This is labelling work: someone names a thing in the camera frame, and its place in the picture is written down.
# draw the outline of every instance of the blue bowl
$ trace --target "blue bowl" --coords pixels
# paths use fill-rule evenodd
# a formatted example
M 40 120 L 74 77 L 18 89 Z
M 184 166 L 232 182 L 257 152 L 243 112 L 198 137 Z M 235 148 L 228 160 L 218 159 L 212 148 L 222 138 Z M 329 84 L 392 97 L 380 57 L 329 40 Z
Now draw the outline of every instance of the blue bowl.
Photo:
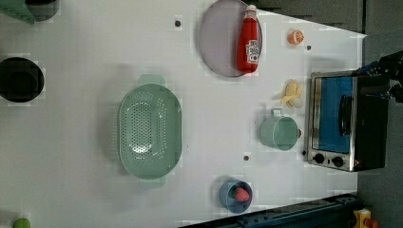
M 232 196 L 232 192 L 237 188 L 241 187 L 249 193 L 249 200 L 244 202 L 239 202 Z M 240 180 L 230 178 L 227 180 L 220 189 L 220 201 L 223 207 L 228 209 L 232 213 L 242 213 L 248 209 L 252 202 L 252 188 L 248 183 Z

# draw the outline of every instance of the table surface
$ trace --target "table surface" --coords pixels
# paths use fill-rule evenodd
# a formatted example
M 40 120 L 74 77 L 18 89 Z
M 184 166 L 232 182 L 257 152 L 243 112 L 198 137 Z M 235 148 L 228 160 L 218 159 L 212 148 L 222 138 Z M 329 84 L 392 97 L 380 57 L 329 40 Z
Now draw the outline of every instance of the table surface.
M 29 104 L 0 100 L 0 227 L 15 213 L 30 213 L 32 226 L 44 228 L 178 227 L 231 217 L 218 199 L 228 177 L 251 184 L 246 212 L 356 191 L 356 173 L 304 161 L 307 105 L 289 109 L 278 96 L 290 79 L 307 83 L 314 71 L 360 67 L 363 35 L 260 11 L 258 72 L 226 78 L 205 65 L 198 47 L 213 2 L 62 1 L 56 16 L 34 26 L 0 16 L 0 61 L 28 58 L 46 77 Z M 304 32 L 303 44 L 286 43 L 290 29 Z M 119 105 L 146 73 L 163 75 L 180 99 L 183 143 L 165 183 L 148 189 L 125 171 L 117 148 Z M 274 107 L 302 129 L 290 151 L 258 140 Z

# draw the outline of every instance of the ketchup bottle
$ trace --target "ketchup bottle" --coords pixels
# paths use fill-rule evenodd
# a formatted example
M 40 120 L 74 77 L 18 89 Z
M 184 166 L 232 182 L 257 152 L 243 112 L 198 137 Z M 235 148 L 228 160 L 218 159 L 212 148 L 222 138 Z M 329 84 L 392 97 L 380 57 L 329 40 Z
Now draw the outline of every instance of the ketchup bottle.
M 257 9 L 254 5 L 246 8 L 242 32 L 238 41 L 237 68 L 243 73 L 252 73 L 258 68 L 259 37 Z

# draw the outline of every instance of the green ball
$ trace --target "green ball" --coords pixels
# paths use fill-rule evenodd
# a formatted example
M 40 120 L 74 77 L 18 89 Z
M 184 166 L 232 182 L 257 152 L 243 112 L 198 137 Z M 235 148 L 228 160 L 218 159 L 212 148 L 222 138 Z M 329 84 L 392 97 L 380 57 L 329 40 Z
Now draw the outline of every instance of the green ball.
M 30 228 L 30 222 L 26 218 L 20 218 L 14 222 L 12 228 Z

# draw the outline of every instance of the black pot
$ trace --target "black pot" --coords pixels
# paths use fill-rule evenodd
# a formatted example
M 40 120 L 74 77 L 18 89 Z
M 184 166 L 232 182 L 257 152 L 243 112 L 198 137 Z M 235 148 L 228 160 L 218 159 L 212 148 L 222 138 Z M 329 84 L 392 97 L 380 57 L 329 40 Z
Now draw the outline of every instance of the black pot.
M 9 58 L 0 63 L 0 96 L 25 103 L 36 98 L 44 89 L 41 68 L 24 58 Z
M 25 3 L 36 21 L 46 21 L 60 8 L 60 0 L 26 0 Z

